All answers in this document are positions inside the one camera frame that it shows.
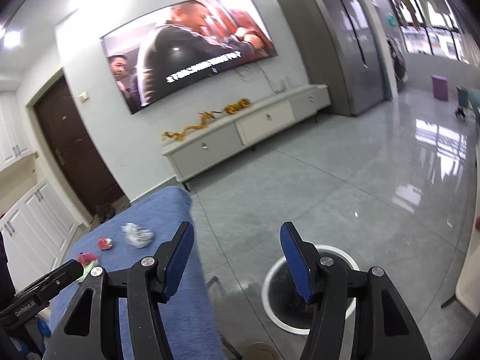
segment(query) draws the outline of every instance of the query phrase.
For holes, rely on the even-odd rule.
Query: cabinet handle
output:
[[[11,223],[9,221],[7,221],[5,224],[8,225],[8,227],[10,228],[10,230],[11,230],[10,235],[12,235],[15,232],[15,228],[11,225]]]
[[[9,234],[9,235],[10,235],[10,237],[11,237],[11,232],[10,232],[10,230],[8,230],[8,226],[7,226],[7,224],[5,224],[4,228],[5,228],[5,230],[8,232],[8,234]]]
[[[39,191],[39,190],[36,190],[34,192],[35,196],[37,197],[38,201],[40,202],[40,200],[43,200],[43,195],[42,193]]]

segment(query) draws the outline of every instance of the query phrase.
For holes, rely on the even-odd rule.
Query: window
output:
[[[409,53],[431,54],[428,35],[424,28],[417,30],[415,27],[404,27],[402,32]]]
[[[391,0],[409,53],[465,62],[457,21],[447,0]]]

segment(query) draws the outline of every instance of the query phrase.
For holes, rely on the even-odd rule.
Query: brown door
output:
[[[90,139],[64,77],[34,109],[54,157],[91,214],[124,195]]]

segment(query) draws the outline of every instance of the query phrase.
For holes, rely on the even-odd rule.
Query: screw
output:
[[[92,276],[100,276],[103,273],[103,269],[101,266],[96,266],[95,268],[92,268],[90,271],[90,274]]]
[[[155,262],[155,259],[153,257],[145,257],[142,260],[142,265],[143,266],[152,266]]]
[[[323,266],[332,266],[333,265],[333,259],[331,257],[322,257],[320,259],[320,264]]]
[[[385,273],[385,271],[380,268],[379,266],[374,266],[372,269],[371,269],[371,272],[375,275],[375,276],[378,276],[378,277],[381,277],[383,276],[383,274]]]

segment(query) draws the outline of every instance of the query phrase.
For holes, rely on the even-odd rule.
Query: purple stool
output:
[[[433,84],[433,96],[435,99],[448,101],[448,84],[447,79],[442,76],[431,76]]]

